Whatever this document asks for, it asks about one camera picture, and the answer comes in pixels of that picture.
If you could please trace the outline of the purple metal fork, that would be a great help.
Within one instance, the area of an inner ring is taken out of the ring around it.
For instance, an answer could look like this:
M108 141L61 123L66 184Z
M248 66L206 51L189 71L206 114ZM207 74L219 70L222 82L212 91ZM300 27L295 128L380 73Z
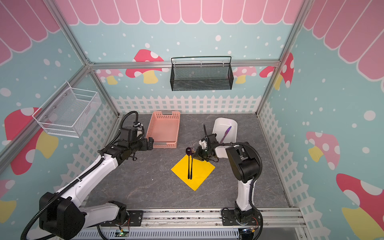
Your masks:
M194 155L194 153L195 153L195 148L192 149L192 153L190 154L190 157L191 157L190 180L193 179L193 161L194 161L193 155Z

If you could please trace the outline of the yellow paper napkin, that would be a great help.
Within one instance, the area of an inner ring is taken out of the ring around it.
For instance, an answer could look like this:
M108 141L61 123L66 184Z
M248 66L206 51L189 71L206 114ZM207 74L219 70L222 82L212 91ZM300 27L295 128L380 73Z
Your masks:
M207 177L214 171L215 166L209 162L202 162L193 159L193 177L188 179L188 159L185 155L172 169L171 171L179 177L187 186L196 191L201 184L207 179Z

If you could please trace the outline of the purple metal spoon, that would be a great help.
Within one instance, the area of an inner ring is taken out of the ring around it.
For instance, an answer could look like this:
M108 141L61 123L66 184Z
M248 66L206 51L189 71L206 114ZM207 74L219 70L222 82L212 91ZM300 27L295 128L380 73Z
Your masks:
M186 154L188 156L188 180L191 180L192 179L192 163L191 163L191 158L192 158L192 155L193 155L193 149L188 147L186 148Z

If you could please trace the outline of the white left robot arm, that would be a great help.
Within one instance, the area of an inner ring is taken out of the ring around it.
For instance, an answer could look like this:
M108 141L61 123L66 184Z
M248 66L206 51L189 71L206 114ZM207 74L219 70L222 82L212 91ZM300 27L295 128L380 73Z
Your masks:
M124 127L127 117L135 115L133 126ZM118 226L130 219L127 206L118 201L83 208L81 205L89 193L125 160L137 160L136 152L150 151L154 147L153 138L145 138L145 128L139 122L139 114L131 111L123 116L119 132L103 149L98 151L96 160L73 181L55 193L47 192L40 198L39 211L24 228L21 239L28 239L28 233L35 222L41 230L49 232L45 240L59 237L64 240L74 238L83 229L100 228L104 222Z

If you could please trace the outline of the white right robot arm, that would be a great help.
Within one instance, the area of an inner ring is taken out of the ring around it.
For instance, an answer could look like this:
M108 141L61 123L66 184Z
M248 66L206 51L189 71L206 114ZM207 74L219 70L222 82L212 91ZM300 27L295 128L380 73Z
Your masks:
M262 234L264 219L261 211L255 206L254 190L263 170L261 156L248 142L220 143L216 134L207 134L199 141L199 147L192 158L199 161L218 159L215 150L225 147L232 172L238 180L238 196L233 209L221 210L224 226L238 225L240 240L257 240Z

